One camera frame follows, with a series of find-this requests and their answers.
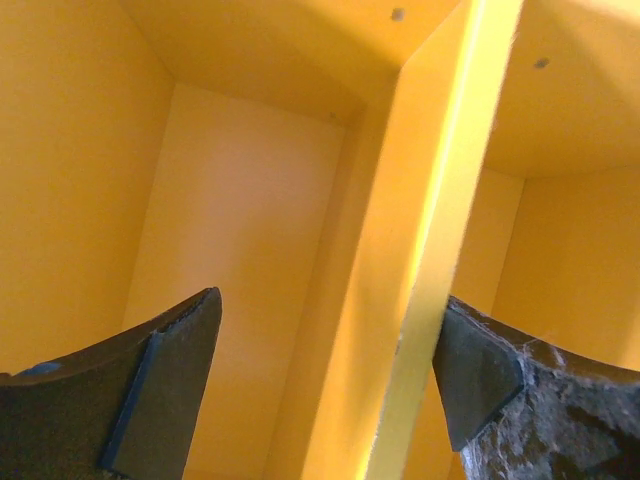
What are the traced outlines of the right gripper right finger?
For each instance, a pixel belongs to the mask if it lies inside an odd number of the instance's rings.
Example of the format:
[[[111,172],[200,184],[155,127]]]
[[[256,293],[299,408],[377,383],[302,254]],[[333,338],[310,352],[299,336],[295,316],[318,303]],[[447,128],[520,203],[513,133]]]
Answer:
[[[467,478],[638,478],[638,372],[560,349],[455,297],[433,368]]]

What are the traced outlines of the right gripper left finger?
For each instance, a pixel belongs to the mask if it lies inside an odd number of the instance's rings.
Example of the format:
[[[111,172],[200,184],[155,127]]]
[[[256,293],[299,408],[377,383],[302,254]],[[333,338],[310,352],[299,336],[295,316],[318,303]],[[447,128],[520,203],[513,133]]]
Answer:
[[[1,376],[4,479],[180,479],[222,319],[218,288]]]

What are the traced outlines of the yellow wooden shelf box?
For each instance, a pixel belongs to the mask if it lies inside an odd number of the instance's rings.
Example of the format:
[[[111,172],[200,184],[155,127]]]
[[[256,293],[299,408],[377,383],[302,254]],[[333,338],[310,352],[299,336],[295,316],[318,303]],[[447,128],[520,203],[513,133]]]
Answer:
[[[1,368],[208,287],[186,474],[363,479],[452,293],[639,366],[635,1],[5,1]]]

